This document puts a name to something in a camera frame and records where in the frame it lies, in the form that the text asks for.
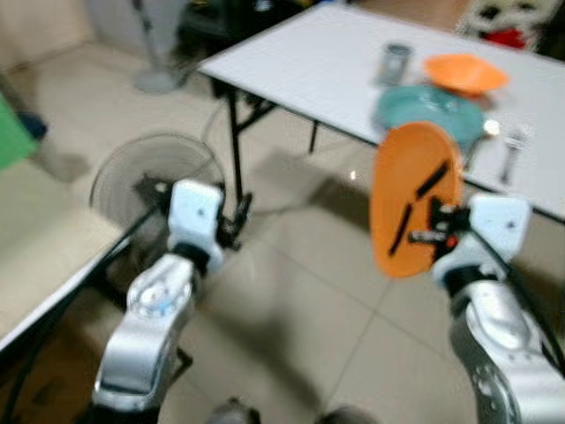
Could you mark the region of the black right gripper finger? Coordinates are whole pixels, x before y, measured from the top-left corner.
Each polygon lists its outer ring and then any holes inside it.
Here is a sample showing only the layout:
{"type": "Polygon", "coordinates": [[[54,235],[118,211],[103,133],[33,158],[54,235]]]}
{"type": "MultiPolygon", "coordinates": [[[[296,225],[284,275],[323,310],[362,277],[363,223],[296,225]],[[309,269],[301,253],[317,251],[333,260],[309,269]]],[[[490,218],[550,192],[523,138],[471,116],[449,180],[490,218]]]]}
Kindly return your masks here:
{"type": "Polygon", "coordinates": [[[406,203],[403,207],[403,212],[396,222],[395,231],[393,231],[393,238],[388,247],[388,257],[396,254],[401,242],[403,242],[404,234],[408,231],[409,223],[411,223],[411,215],[413,211],[412,203],[406,203]]]}
{"type": "Polygon", "coordinates": [[[425,195],[427,195],[429,191],[433,189],[433,187],[437,186],[441,182],[441,179],[448,174],[448,171],[449,164],[441,164],[437,166],[436,169],[433,170],[433,172],[429,174],[423,182],[421,182],[421,185],[417,187],[415,191],[416,198],[424,198],[425,195]]]}

